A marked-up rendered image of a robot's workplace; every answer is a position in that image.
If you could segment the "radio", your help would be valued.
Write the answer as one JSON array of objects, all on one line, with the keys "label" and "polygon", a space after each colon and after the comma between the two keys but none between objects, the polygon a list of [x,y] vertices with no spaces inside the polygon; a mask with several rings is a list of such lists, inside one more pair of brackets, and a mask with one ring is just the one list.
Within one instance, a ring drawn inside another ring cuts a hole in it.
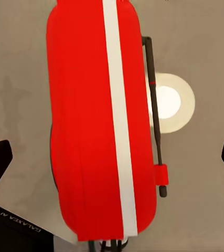
[{"label": "radio", "polygon": [[[145,45],[158,165],[148,115]],[[162,165],[152,38],[129,0],[58,0],[47,21],[50,160],[63,220],[94,252],[122,252],[155,217]]]}]

